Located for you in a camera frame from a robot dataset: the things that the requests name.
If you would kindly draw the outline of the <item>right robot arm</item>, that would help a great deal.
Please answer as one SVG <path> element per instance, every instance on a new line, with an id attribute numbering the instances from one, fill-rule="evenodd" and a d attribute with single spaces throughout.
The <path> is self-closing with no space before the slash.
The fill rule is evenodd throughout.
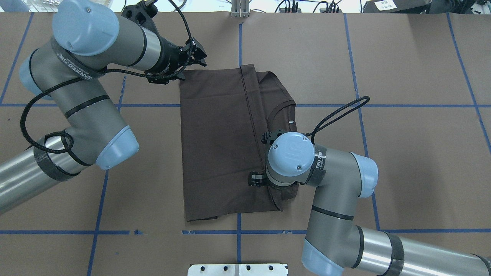
<path id="1" fill-rule="evenodd" d="M 490 275 L 490 258 L 355 225 L 358 199 L 370 197 L 377 185 L 372 159 L 326 148 L 293 131 L 267 131 L 260 141 L 265 169 L 250 173 L 251 186 L 315 188 L 302 250 L 302 264 L 313 274 L 340 276 L 351 268 L 377 276 Z"/>

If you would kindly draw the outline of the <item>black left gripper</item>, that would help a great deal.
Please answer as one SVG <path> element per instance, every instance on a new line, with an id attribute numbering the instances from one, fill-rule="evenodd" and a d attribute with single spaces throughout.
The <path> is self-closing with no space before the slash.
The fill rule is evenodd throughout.
<path id="1" fill-rule="evenodd" d="M 186 41 L 185 46 L 178 46 L 160 37 L 161 53 L 157 63 L 148 70 L 148 82 L 153 84 L 168 84 L 174 80 L 186 80 L 184 73 L 176 74 L 184 66 L 184 70 L 194 65 L 206 67 L 207 54 L 204 47 L 194 37 Z"/>

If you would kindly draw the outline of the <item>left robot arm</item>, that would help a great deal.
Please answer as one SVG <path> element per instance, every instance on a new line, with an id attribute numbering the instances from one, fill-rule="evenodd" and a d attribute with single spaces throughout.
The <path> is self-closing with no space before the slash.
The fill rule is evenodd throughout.
<path id="1" fill-rule="evenodd" d="M 108 73 L 144 77 L 149 83 L 185 80 L 184 69 L 206 66 L 207 54 L 192 37 L 175 45 L 159 34 L 154 0 L 126 6 L 122 14 L 90 0 L 64 0 L 53 17 L 53 36 L 20 68 L 23 86 L 35 94 L 20 119 L 30 146 L 1 164 L 4 214 L 96 164 L 108 170 L 139 151 L 139 144 L 99 78 Z M 53 100 L 69 123 L 35 140 L 27 115 L 40 99 Z"/>

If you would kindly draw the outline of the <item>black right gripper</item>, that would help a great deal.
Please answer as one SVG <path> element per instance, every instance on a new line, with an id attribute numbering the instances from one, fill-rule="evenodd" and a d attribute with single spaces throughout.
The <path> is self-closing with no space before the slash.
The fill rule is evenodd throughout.
<path id="1" fill-rule="evenodd" d="M 265 171 L 265 174 L 260 174 L 259 172 L 249 173 L 249 186 L 263 187 L 268 186 L 274 190 L 284 190 L 284 185 L 277 181 L 269 171 Z"/>

